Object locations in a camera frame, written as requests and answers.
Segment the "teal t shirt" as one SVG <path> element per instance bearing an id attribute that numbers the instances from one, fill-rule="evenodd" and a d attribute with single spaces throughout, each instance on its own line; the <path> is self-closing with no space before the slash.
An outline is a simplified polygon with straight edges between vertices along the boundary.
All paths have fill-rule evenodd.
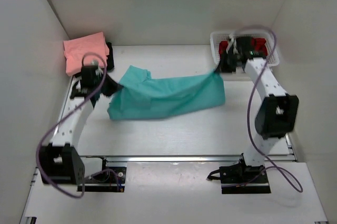
<path id="1" fill-rule="evenodd" d="M 110 120 L 164 119 L 222 106 L 225 90 L 215 72 L 154 79 L 146 69 L 130 66 L 107 109 Z"/>

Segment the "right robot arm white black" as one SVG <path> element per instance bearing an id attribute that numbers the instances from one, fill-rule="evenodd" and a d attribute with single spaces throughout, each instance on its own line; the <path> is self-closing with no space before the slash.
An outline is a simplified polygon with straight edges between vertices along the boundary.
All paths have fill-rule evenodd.
<path id="1" fill-rule="evenodd" d="M 252 92 L 257 92 L 261 105 L 254 120 L 255 136 L 250 135 L 250 148 L 242 155 L 236 177 L 248 182 L 255 176 L 254 168 L 264 165 L 264 160 L 274 145 L 294 129 L 299 99 L 290 95 L 276 80 L 267 61 L 274 55 L 275 46 L 267 49 L 266 39 L 251 36 L 233 36 L 219 43 L 218 73 L 235 73 L 238 67 L 253 82 Z"/>

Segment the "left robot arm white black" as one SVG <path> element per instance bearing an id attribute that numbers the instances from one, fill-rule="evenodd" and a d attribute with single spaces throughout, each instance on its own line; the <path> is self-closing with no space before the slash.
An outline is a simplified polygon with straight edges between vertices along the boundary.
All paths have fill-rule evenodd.
<path id="1" fill-rule="evenodd" d="M 89 175 L 76 150 L 80 136 L 100 96 L 111 97 L 122 88 L 97 65 L 82 66 L 69 96 L 68 115 L 61 119 L 50 142 L 37 151 L 44 184 L 79 185 Z"/>

